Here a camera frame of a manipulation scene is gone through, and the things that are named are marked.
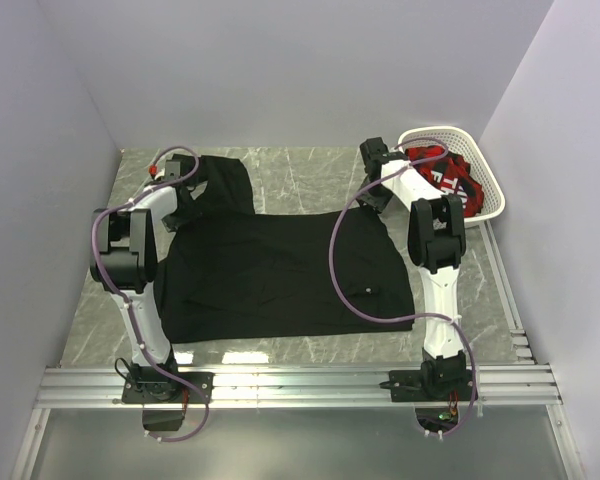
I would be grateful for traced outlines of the black long sleeve shirt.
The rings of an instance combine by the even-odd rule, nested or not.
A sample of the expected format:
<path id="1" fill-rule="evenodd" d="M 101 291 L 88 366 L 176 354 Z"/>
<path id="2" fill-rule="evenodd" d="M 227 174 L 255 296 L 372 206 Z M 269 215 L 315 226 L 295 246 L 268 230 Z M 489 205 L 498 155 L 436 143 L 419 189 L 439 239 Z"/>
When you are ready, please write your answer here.
<path id="1" fill-rule="evenodd" d="M 172 343 L 411 329 L 407 268 L 373 210 L 259 214 L 232 158 L 202 157 L 195 178 L 203 216 L 176 231 L 154 282 Z"/>

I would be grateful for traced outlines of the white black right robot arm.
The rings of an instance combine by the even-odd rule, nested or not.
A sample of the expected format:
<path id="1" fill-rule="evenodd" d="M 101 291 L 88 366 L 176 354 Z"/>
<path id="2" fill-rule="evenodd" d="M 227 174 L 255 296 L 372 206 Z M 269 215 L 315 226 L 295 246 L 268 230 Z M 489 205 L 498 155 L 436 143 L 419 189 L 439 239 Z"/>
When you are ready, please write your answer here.
<path id="1" fill-rule="evenodd" d="M 366 160 L 364 171 L 357 200 L 382 209 L 395 196 L 409 210 L 407 250 L 418 268 L 425 304 L 418 389 L 431 399 L 447 399 L 473 381 L 458 312 L 457 283 L 466 252 L 462 201 L 432 186 L 394 152 Z"/>

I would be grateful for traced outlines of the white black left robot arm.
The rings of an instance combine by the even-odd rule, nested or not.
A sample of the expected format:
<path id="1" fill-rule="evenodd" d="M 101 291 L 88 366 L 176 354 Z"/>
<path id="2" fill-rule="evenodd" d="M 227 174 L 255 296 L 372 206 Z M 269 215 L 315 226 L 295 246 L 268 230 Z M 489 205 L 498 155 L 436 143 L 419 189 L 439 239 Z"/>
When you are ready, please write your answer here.
<path id="1" fill-rule="evenodd" d="M 129 382 L 159 402 L 172 401 L 181 388 L 204 394 L 179 375 L 154 299 L 154 225 L 177 206 L 174 187 L 149 186 L 121 206 L 95 210 L 91 227 L 91 275 L 113 298 L 131 340 Z"/>

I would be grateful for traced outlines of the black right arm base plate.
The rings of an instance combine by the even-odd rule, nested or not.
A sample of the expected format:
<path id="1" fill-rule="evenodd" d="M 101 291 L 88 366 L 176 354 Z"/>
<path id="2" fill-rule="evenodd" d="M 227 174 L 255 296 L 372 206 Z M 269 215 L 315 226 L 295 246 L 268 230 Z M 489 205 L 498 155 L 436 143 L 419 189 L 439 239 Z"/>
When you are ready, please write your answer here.
<path id="1" fill-rule="evenodd" d="M 392 403 L 414 404 L 418 427 L 425 435 L 438 437 L 449 435 L 468 419 L 467 414 L 460 413 L 462 402 L 470 411 L 478 399 L 477 380 L 471 370 L 451 380 L 423 371 L 392 370 L 380 387 L 389 391 Z"/>

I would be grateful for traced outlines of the aluminium rail frame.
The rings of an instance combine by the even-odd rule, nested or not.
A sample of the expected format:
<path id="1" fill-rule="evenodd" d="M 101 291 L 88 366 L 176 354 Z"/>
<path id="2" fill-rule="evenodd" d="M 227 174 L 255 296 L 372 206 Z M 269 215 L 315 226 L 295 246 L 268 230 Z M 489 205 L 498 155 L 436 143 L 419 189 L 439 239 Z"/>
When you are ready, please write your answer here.
<path id="1" fill-rule="evenodd" d="M 382 387 L 386 365 L 217 365 L 212 417 L 197 437 L 142 435 L 104 369 L 50 369 L 16 479 L 581 479 L 562 396 L 530 349 L 493 228 L 480 228 L 517 359 L 479 369 L 472 416 L 423 435 L 409 403 Z"/>

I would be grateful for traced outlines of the white plastic laundry basket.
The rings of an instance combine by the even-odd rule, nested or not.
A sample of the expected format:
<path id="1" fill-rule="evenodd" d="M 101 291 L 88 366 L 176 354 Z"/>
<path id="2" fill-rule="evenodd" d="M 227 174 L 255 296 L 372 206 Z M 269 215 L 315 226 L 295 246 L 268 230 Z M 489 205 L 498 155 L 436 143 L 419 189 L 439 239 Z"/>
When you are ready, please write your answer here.
<path id="1" fill-rule="evenodd" d="M 398 139 L 398 150 L 421 163 L 388 182 L 406 206 L 437 191 L 455 194 L 463 204 L 465 226 L 492 220 L 505 208 L 504 194 L 476 141 L 453 126 L 411 129 Z"/>

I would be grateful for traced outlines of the red black plaid shirt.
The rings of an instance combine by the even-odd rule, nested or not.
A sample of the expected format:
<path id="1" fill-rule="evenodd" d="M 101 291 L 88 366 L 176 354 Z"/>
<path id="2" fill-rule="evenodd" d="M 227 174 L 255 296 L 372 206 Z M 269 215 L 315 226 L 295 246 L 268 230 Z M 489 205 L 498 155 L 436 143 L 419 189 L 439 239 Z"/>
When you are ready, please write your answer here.
<path id="1" fill-rule="evenodd" d="M 448 151 L 444 157 L 418 164 L 415 169 L 442 193 L 459 196 L 465 218 L 474 217 L 482 211 L 485 199 L 482 185 L 471 176 L 471 165 L 463 156 Z"/>

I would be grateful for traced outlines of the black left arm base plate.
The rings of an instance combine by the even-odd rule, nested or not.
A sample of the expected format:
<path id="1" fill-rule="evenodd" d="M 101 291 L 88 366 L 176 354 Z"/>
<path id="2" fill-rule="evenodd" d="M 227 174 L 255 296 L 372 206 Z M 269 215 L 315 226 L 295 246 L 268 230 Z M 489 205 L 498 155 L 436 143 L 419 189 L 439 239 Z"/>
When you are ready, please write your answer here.
<path id="1" fill-rule="evenodd" d="M 202 405 L 211 400 L 213 373 L 184 372 L 177 376 L 196 386 L 201 393 L 152 368 L 142 367 L 138 373 L 127 375 L 121 403 L 143 407 L 142 424 L 149 432 L 177 432 L 190 404 Z"/>

